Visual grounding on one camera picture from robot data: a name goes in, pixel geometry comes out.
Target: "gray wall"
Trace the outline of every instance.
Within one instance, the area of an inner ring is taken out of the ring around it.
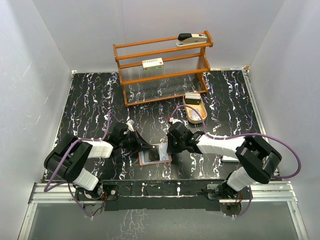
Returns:
[[[32,0],[0,0],[0,239],[17,239],[71,71]]]
[[[291,181],[310,239],[320,234],[319,44],[320,2],[286,0],[249,73],[267,133],[289,143],[302,159]],[[293,173],[296,160],[287,150],[281,153],[281,173]]]
[[[252,63],[284,0],[33,0],[71,70],[117,70],[112,44],[209,30],[212,68]]]

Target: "black marble table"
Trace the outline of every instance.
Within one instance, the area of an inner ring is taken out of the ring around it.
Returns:
[[[208,113],[205,123],[210,133],[230,136],[259,132],[240,70],[206,72],[204,78],[209,92],[202,99]],[[72,79],[56,142],[66,133],[84,138],[102,137],[107,125],[107,113],[111,111],[119,120],[133,120],[133,126],[147,142],[163,143],[167,139],[167,120],[181,104],[180,97],[126,107],[117,73],[78,73]],[[182,120],[193,132],[203,129],[202,124],[188,123],[182,108],[174,117]],[[111,128],[115,122],[111,118]],[[178,180],[225,179],[239,167],[238,163],[221,162],[215,154],[200,155],[184,151],[172,156],[172,159],[172,163],[140,166],[138,154],[129,155],[120,150],[109,159],[88,159],[85,168],[102,180]],[[45,173],[43,180],[48,180],[50,176],[50,173]]]

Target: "cardboard box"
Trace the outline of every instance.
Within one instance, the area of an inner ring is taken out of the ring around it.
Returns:
[[[164,61],[162,58],[155,58],[142,61],[143,71],[148,72],[152,70],[164,69]]]

